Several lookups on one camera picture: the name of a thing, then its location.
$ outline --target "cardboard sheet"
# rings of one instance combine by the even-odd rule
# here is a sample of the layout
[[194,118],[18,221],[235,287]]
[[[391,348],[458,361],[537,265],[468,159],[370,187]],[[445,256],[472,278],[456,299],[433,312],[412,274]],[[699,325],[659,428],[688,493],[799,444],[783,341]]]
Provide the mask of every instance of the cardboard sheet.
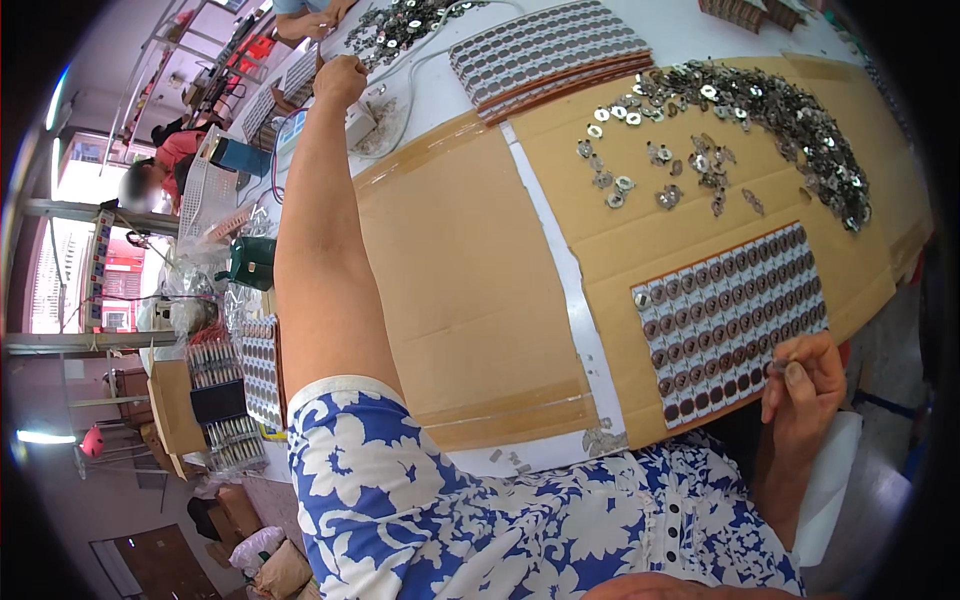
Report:
[[557,270],[499,130],[464,115],[354,185],[405,399],[440,448],[599,424]]
[[[756,66],[768,73],[780,73],[807,90],[814,88],[783,58],[723,62]],[[636,129],[615,119],[603,124],[603,138],[592,140],[594,151],[616,176],[626,175],[636,182],[624,206],[611,210],[604,205],[608,192],[592,185],[592,171],[575,148],[578,139],[587,137],[586,126],[592,120],[593,110],[629,92],[633,83],[633,78],[628,78],[600,85],[532,110],[512,122],[564,237],[580,261],[587,300],[607,353],[630,446],[637,448],[702,421],[667,433],[655,372],[631,299],[632,285],[799,220],[808,232],[809,245],[817,259],[830,331],[837,341],[842,341],[864,325],[894,293],[888,236],[880,223],[891,218],[887,215],[895,209],[889,206],[901,199],[884,188],[883,176],[878,172],[882,163],[864,156],[875,218],[860,233],[848,233],[816,197],[812,201],[804,199],[799,191],[803,177],[777,152],[772,134],[759,126],[744,133],[738,126],[717,119],[712,111],[702,113],[691,105],[686,113],[661,123],[644,119]],[[869,96],[870,90],[857,86],[847,93]],[[855,106],[855,97],[848,101]],[[874,139],[874,133],[865,134],[865,128],[853,121],[841,122],[840,126],[857,152],[864,144],[872,143],[866,140]],[[874,127],[884,124],[871,123]],[[693,152],[690,135],[700,132],[730,146],[737,157],[737,164],[728,171],[731,186],[727,189],[726,212],[719,218],[709,208],[711,190],[698,185],[696,172],[686,164],[686,157]],[[668,167],[650,163],[646,155],[648,140],[666,144],[676,158],[684,161],[684,172],[679,177],[671,177]],[[684,197],[667,212],[655,204],[653,194],[669,183],[679,185]],[[764,216],[756,214],[744,201],[744,187],[763,201]],[[742,400],[708,419],[753,399]]]

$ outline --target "white cable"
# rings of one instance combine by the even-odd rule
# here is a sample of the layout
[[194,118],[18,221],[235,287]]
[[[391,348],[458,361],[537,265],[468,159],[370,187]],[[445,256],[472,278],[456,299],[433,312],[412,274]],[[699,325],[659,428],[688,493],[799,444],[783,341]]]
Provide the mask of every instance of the white cable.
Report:
[[[379,84],[380,82],[382,82],[382,81],[385,80],[386,78],[390,77],[391,75],[393,75],[394,71],[400,67],[401,64],[409,61],[409,59],[411,59],[412,57],[416,56],[417,53],[419,53],[420,50],[422,50],[424,47],[426,47],[426,44],[427,44],[431,39],[433,39],[433,38],[440,32],[441,29],[444,28],[444,25],[446,24],[447,16],[450,14],[450,11],[451,11],[453,8],[457,7],[457,6],[460,6],[460,5],[462,5],[462,4],[466,4],[466,2],[468,2],[468,1],[469,1],[469,0],[461,0],[460,2],[456,2],[456,3],[454,3],[454,4],[451,4],[449,7],[447,7],[446,10],[444,11],[444,16],[441,17],[441,19],[440,19],[440,26],[437,27],[437,29],[434,30],[429,36],[425,37],[425,38],[423,39],[422,43],[418,44],[417,47],[415,47],[415,48],[410,52],[410,54],[408,54],[406,57],[404,57],[404,59],[403,59],[402,61],[396,62],[390,69],[387,70],[386,73],[383,73],[383,74],[380,75],[379,77],[373,78],[372,81],[367,82],[367,88],[373,87],[374,85]],[[517,2],[515,2],[514,0],[488,0],[488,2],[489,2],[490,4],[509,4],[509,5],[511,5],[512,7],[514,7],[515,9],[517,9],[517,10],[520,12],[521,15],[524,15],[524,14],[527,13],[526,10],[524,10],[523,7],[521,7],[521,6],[520,6]],[[441,55],[441,54],[445,54],[446,52],[448,52],[448,51],[450,50],[450,47],[451,47],[451,46],[447,46],[447,47],[444,48],[443,50],[440,50],[440,51],[434,52],[434,53],[431,54],[431,55],[425,56],[425,57],[423,57],[422,59],[419,59],[419,60],[415,61],[415,62],[411,65],[410,71],[407,73],[407,106],[406,106],[405,112],[404,112],[404,114],[403,114],[403,125],[400,127],[400,131],[396,134],[396,137],[395,137],[393,140],[391,140],[390,143],[387,144],[386,149],[383,150],[383,151],[381,151],[381,152],[378,152],[378,153],[376,153],[376,154],[372,154],[372,155],[365,155],[365,154],[363,154],[363,153],[359,153],[359,152],[354,152],[354,151],[352,151],[352,150],[348,150],[348,154],[349,154],[350,156],[356,156],[357,158],[369,158],[369,159],[371,159],[371,160],[378,160],[378,159],[383,158],[384,156],[388,155],[389,153],[393,152],[394,150],[396,150],[396,147],[400,145],[400,140],[403,139],[403,135],[404,135],[405,133],[407,133],[407,127],[410,125],[410,118],[411,118],[411,116],[413,115],[413,111],[414,111],[414,74],[415,74],[416,71],[417,71],[417,67],[419,67],[420,65],[424,64],[425,62],[427,62],[427,61],[430,60],[430,59],[434,59],[434,58],[438,57],[438,56]]]

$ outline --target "woman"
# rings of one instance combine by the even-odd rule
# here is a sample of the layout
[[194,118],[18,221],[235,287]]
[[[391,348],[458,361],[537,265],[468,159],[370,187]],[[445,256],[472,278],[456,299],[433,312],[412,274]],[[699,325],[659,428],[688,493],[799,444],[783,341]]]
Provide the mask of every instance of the woman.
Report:
[[321,595],[802,593],[790,551],[813,460],[847,383],[829,333],[774,351],[789,363],[768,370],[752,494],[723,445],[700,430],[541,473],[461,472],[404,406],[364,248],[344,116],[366,74],[345,56],[318,73],[276,240],[283,377],[296,392],[287,407],[289,466]]
[[150,212],[162,189],[173,200],[172,213],[179,215],[182,187],[177,185],[177,167],[181,171],[189,168],[205,136],[196,131],[172,133],[153,158],[135,162],[120,179],[120,205],[134,212]]

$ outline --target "workbench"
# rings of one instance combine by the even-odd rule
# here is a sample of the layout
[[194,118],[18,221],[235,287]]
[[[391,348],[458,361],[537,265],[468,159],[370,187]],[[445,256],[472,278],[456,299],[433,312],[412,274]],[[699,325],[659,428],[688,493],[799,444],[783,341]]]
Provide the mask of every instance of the workbench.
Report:
[[[561,4],[520,1],[530,12]],[[702,424],[666,430],[632,284],[799,220],[817,257],[830,331],[842,342],[893,295],[932,231],[902,133],[861,57],[821,15],[792,34],[767,23],[755,35],[701,13],[695,0],[606,4],[653,48],[658,65],[724,58],[816,95],[870,178],[874,219],[859,234],[844,231],[816,198],[800,197],[803,177],[771,135],[745,134],[696,107],[636,131],[609,128],[604,159],[637,182],[628,203],[610,210],[574,150],[593,109],[632,82],[599,85],[488,129],[444,57],[430,61],[418,73],[401,147],[377,162],[352,157],[350,170],[407,405],[458,467],[477,474],[571,464]],[[362,8],[324,41],[325,57],[343,48]],[[515,16],[504,5],[470,11],[451,19],[430,49]],[[399,69],[383,96],[362,100],[403,98],[406,77]],[[686,153],[700,132],[736,150],[729,193],[738,197],[749,183],[764,216],[731,200],[715,218],[692,172],[679,178],[680,205],[655,205],[653,192],[670,178],[649,164],[645,142]],[[280,186],[289,161],[278,159]],[[240,194],[267,189],[254,178]],[[261,204],[278,224],[281,207],[269,195]]]

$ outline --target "white basket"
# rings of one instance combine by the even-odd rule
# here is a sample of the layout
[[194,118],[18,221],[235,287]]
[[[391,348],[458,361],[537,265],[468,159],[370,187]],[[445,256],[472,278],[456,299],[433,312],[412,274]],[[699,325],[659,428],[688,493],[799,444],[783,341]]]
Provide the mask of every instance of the white basket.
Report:
[[186,176],[186,187],[180,199],[180,231],[182,244],[200,237],[210,226],[219,223],[236,210],[237,173],[211,165],[204,156],[210,156],[213,143],[221,138],[237,139],[213,126],[197,149],[197,156]]

